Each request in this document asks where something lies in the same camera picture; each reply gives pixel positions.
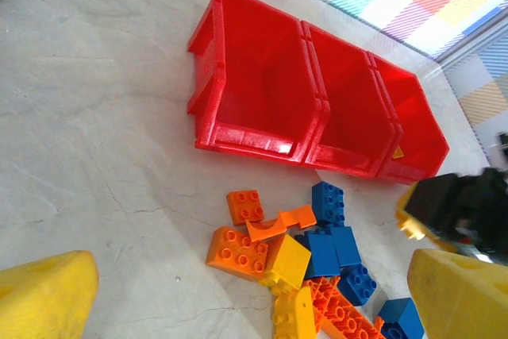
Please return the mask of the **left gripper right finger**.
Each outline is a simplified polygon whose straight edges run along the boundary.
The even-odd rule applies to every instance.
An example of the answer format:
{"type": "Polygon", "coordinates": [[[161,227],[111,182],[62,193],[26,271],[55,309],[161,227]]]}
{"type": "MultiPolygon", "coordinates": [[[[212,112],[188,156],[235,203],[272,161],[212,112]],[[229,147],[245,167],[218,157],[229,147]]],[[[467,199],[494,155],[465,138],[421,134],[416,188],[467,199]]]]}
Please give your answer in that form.
{"type": "Polygon", "coordinates": [[[407,283],[428,338],[507,337],[506,266],[418,249],[407,283]]]}

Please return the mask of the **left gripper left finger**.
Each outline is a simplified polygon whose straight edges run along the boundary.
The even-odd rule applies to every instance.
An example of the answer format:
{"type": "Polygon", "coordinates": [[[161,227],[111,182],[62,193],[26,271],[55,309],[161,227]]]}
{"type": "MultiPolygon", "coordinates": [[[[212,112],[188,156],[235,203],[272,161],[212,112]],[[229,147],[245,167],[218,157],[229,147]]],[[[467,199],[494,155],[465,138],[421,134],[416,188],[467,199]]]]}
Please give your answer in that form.
{"type": "Polygon", "coordinates": [[[83,250],[1,270],[1,337],[80,338],[98,285],[94,257],[83,250]]]}

